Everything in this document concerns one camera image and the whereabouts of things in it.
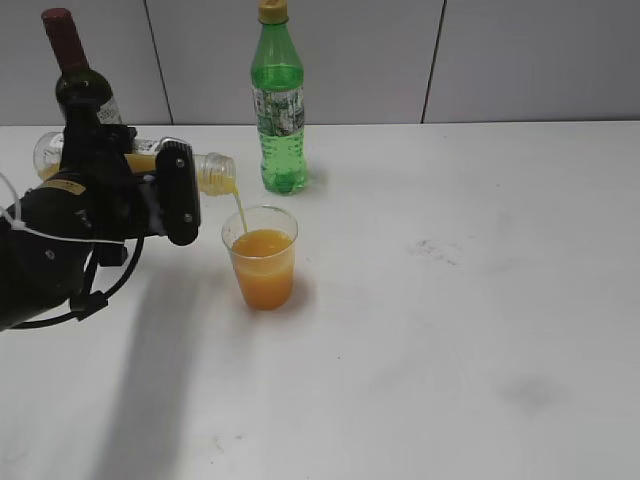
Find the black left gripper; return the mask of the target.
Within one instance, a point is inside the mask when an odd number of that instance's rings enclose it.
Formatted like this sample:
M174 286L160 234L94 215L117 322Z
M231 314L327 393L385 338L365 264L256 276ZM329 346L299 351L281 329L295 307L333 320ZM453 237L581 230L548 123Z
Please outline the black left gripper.
M120 266L120 250L128 240L165 232L177 246L196 240L200 198L188 144L162 146L155 158L156 192L152 180L132 174L126 160L136 136L133 127L103 124L91 99L72 99L64 112L61 166L67 169L20 199L21 267L84 268L94 254L113 255Z

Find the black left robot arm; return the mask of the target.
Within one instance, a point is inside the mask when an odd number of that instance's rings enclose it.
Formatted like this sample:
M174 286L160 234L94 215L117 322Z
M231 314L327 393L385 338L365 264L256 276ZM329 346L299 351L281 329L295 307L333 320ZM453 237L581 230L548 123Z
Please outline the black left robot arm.
M134 128L102 124L95 102L70 101L58 171L1 212L1 328L81 321L133 274L148 237L177 246L201 225L190 145L169 140L135 172Z

